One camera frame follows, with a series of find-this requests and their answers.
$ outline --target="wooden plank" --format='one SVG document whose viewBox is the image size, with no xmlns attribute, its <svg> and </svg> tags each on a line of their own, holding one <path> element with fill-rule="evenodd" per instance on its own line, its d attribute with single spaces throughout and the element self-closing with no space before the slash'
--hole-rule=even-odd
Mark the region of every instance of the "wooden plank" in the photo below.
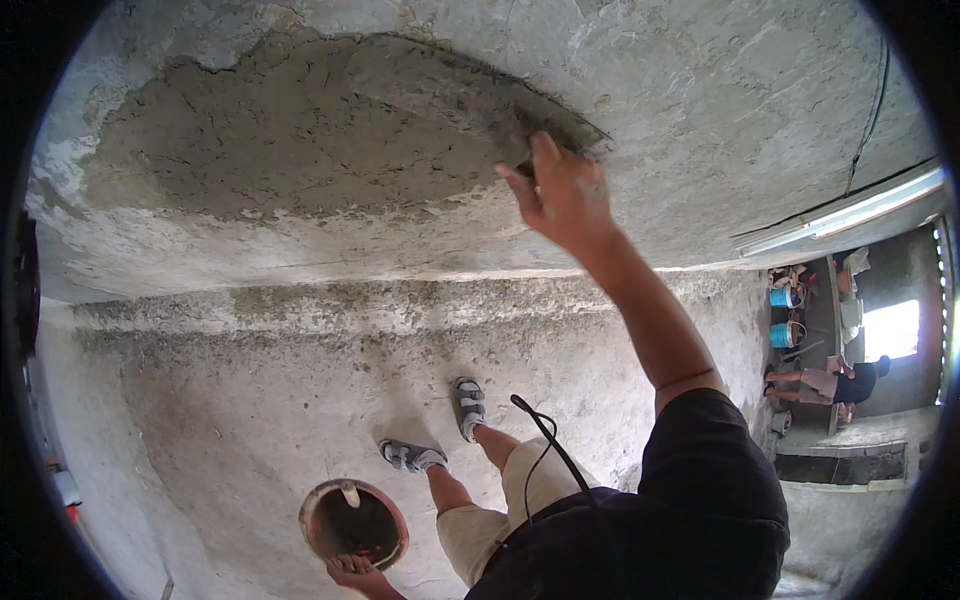
<svg viewBox="0 0 960 600">
<path fill-rule="evenodd" d="M 837 268 L 833 264 L 833 254 L 827 254 L 827 273 L 830 277 L 830 299 L 833 300 L 833 339 L 834 351 L 837 355 L 843 357 L 843 324 L 840 322 L 840 288 L 837 286 Z M 827 433 L 833 435 L 837 432 L 837 419 L 840 417 L 840 405 L 834 404 L 830 408 L 830 423 L 827 427 Z"/>
</svg>

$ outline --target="person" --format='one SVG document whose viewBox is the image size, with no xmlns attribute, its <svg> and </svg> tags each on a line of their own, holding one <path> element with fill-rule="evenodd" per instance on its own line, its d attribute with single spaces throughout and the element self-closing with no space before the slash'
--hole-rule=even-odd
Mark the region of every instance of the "person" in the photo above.
<svg viewBox="0 0 960 600">
<path fill-rule="evenodd" d="M 552 447 L 537 463 L 547 441 L 520 442 L 490 427 L 484 394 L 469 378 L 453 385 L 457 424 L 499 469 L 506 515 L 475 504 L 440 450 L 385 440 L 381 454 L 426 474 L 440 543 L 468 600 L 770 597 L 789 546 L 773 466 L 724 395 L 693 323 L 614 224 L 600 167 L 545 132 L 531 145 L 533 179 L 503 164 L 497 173 L 526 223 L 577 259 L 616 304 L 656 389 L 636 493 L 601 487 L 578 464 L 590 486 L 582 492 Z M 403 597 L 366 559 L 334 557 L 327 571 L 371 600 Z"/>
<path fill-rule="evenodd" d="M 853 419 L 853 407 L 870 397 L 874 392 L 876 379 L 890 371 L 890 357 L 884 354 L 874 363 L 857 363 L 852 367 L 841 358 L 835 370 L 804 369 L 803 371 L 769 372 L 767 374 L 766 396 L 772 396 L 787 402 L 806 404 L 839 404 L 840 418 L 845 422 Z M 776 388 L 778 381 L 800 381 L 812 390 L 799 392 L 781 392 Z"/>
</svg>

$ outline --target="light fixture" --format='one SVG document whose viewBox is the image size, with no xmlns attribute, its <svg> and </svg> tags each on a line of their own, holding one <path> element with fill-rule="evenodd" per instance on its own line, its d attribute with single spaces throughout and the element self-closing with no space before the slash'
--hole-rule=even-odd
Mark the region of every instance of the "light fixture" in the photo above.
<svg viewBox="0 0 960 600">
<path fill-rule="evenodd" d="M 889 187 L 884 191 L 866 190 L 775 228 L 745 235 L 736 250 L 740 257 L 752 256 L 805 237 L 821 239 L 854 228 L 939 189 L 944 178 L 944 170 L 939 166 L 911 169 L 888 181 Z M 939 239 L 939 235 L 935 230 L 934 237 Z"/>
</svg>

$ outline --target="sandal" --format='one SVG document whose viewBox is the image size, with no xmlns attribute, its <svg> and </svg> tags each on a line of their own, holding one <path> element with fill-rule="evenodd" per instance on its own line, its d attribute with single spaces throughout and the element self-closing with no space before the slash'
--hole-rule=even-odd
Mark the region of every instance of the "sandal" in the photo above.
<svg viewBox="0 0 960 600">
<path fill-rule="evenodd" d="M 476 390 L 466 390 L 462 387 L 464 384 L 473 384 Z M 453 384 L 453 414 L 457 417 L 460 435 L 471 444 L 476 444 L 472 435 L 473 426 L 487 422 L 484 398 L 480 385 L 469 377 L 460 377 Z"/>
<path fill-rule="evenodd" d="M 434 465 L 446 468 L 446 455 L 440 450 L 422 445 L 408 444 L 399 440 L 384 440 L 380 443 L 380 456 L 397 470 L 411 473 L 427 470 Z"/>
</svg>

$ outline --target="shorts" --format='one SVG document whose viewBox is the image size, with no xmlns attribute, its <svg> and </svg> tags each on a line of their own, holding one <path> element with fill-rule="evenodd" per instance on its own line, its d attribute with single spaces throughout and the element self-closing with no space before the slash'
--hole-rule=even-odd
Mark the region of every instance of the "shorts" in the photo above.
<svg viewBox="0 0 960 600">
<path fill-rule="evenodd" d="M 523 508 L 523 484 L 547 445 L 546 439 L 535 438 L 517 446 L 507 458 L 501 478 L 503 494 L 507 498 L 506 515 L 478 506 L 463 506 L 451 509 L 437 519 L 440 546 L 453 565 L 453 570 L 469 588 L 480 580 L 487 561 L 499 543 L 527 520 Z M 593 475 L 576 460 L 573 463 L 588 486 L 599 487 Z M 579 492 L 580 486 L 566 468 L 564 460 L 556 449 L 550 448 L 530 475 L 530 484 L 527 486 L 530 515 Z"/>
<path fill-rule="evenodd" d="M 819 369 L 804 369 L 800 381 L 813 390 L 800 390 L 800 402 L 832 404 L 837 393 L 837 376 Z"/>
</svg>

